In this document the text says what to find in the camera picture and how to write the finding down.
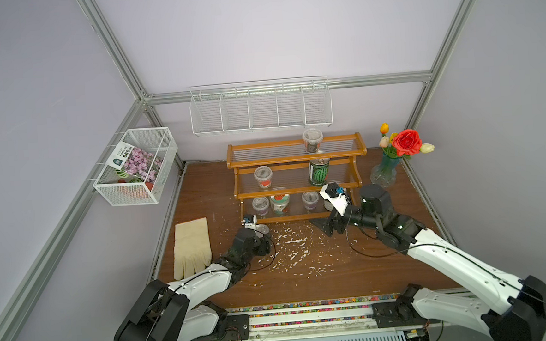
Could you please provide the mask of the strawberry seed can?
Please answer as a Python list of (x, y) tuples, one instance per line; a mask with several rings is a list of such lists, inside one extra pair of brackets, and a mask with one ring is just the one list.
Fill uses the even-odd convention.
[(276, 194), (269, 197), (272, 211), (276, 216), (284, 216), (288, 212), (290, 195), (287, 193)]

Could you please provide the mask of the white tulip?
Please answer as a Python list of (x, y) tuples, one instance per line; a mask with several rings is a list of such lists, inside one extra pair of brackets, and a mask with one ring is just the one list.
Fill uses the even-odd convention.
[(435, 146), (431, 143), (425, 143), (421, 146), (420, 148), (420, 153), (421, 154), (428, 154), (428, 153), (431, 153), (435, 150)]

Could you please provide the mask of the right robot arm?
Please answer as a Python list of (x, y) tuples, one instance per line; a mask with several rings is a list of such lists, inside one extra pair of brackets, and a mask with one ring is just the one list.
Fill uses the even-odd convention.
[(357, 228), (394, 253), (435, 268), (473, 295), (448, 295), (410, 284), (394, 303), (374, 307), (377, 322), (396, 327), (439, 320), (494, 341), (541, 341), (545, 336), (546, 284), (540, 279), (519, 278), (463, 252), (418, 220), (396, 212), (390, 194), (379, 185), (361, 188), (360, 206), (336, 183), (324, 185), (319, 195), (332, 209), (329, 217), (312, 224), (327, 236)]

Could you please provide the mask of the watermelon seed can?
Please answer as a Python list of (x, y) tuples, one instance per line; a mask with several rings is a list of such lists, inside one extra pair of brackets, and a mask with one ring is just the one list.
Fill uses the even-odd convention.
[(323, 186), (327, 183), (330, 159), (312, 159), (309, 161), (309, 182), (314, 186)]

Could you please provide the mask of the clear jar purple label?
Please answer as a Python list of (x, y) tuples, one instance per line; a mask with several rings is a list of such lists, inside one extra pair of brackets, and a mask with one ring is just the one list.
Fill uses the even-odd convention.
[(314, 192), (304, 192), (302, 193), (302, 202), (305, 210), (311, 211), (315, 210), (318, 207), (320, 195), (314, 191)]
[(270, 200), (267, 197), (256, 197), (251, 203), (253, 210), (258, 216), (262, 217), (269, 213)]

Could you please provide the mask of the blue glass vase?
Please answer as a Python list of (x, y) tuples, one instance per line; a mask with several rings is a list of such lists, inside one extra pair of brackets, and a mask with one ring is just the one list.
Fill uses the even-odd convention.
[(392, 158), (387, 153), (383, 153), (380, 164), (374, 166), (371, 171), (371, 183), (382, 188), (394, 185), (397, 176), (396, 168), (401, 162), (401, 158)]

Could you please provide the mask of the wooden three-tier shelf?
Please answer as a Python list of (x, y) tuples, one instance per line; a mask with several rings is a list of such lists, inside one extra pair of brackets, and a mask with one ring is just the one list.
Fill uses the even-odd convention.
[[(330, 159), (327, 182), (336, 182), (344, 188), (352, 201), (356, 201), (355, 191), (363, 185), (357, 167), (357, 158), (367, 153), (364, 140), (359, 133), (330, 136), (324, 138), (319, 153), (307, 153), (303, 140), (267, 142), (263, 144), (230, 145), (227, 149), (227, 167), (234, 172), (234, 195), (240, 201), (241, 216), (256, 214), (252, 201), (256, 197), (267, 197), (287, 193), (290, 195), (288, 212), (276, 216), (272, 211), (258, 216), (260, 224), (305, 221), (325, 218), (329, 212), (324, 202), (319, 200), (315, 210), (305, 210), (302, 193), (319, 192), (320, 186), (309, 182), (309, 161)], [(254, 171), (260, 166), (268, 166), (273, 171), (272, 186), (262, 190), (255, 180)]]

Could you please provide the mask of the clear jar dark seeds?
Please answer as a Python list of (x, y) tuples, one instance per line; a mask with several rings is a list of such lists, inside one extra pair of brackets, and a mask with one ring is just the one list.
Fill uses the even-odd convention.
[(320, 150), (320, 145), (323, 141), (323, 132), (316, 128), (308, 128), (302, 135), (304, 146), (307, 153), (313, 154)]

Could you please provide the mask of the red artificial rose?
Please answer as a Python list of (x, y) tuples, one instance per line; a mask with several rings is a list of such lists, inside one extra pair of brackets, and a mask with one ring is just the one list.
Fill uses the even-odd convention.
[(418, 154), (423, 145), (418, 131), (407, 129), (397, 133), (391, 140), (393, 148), (396, 149), (398, 157), (412, 156)]

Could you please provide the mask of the clear jar red label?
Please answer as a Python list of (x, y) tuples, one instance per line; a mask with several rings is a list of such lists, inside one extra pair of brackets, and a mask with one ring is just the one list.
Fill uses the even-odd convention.
[(273, 171), (268, 166), (260, 166), (254, 171), (255, 180), (262, 190), (272, 186)]

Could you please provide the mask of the pink tulip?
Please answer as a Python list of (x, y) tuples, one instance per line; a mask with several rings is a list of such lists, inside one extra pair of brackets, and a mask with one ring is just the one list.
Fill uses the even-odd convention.
[(379, 147), (382, 147), (383, 149), (388, 148), (390, 143), (391, 143), (391, 141), (390, 141), (389, 137), (384, 136), (384, 137), (381, 138), (381, 140), (379, 142)]

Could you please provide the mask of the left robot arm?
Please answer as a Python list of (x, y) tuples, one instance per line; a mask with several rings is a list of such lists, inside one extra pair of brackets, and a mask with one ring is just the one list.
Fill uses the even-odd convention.
[(193, 341), (218, 332), (227, 312), (209, 298), (244, 278), (256, 257), (273, 249), (269, 234), (241, 228), (232, 246), (205, 270), (179, 281), (151, 281), (117, 329), (113, 341)]

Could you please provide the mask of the silver top seed can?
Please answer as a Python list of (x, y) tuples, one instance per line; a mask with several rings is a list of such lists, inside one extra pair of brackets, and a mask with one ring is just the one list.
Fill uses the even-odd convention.
[(270, 229), (265, 224), (256, 225), (255, 231), (261, 237), (270, 237), (271, 236)]

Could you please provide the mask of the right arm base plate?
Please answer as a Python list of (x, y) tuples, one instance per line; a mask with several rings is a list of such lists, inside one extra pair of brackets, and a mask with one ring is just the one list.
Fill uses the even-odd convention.
[(427, 319), (420, 316), (412, 305), (404, 302), (377, 302), (372, 304), (373, 320), (377, 328), (424, 326)]

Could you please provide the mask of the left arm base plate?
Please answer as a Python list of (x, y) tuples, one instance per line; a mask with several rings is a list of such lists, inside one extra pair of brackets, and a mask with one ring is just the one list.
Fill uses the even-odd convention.
[(190, 341), (243, 341), (249, 338), (250, 320), (246, 314), (220, 318), (215, 329)]

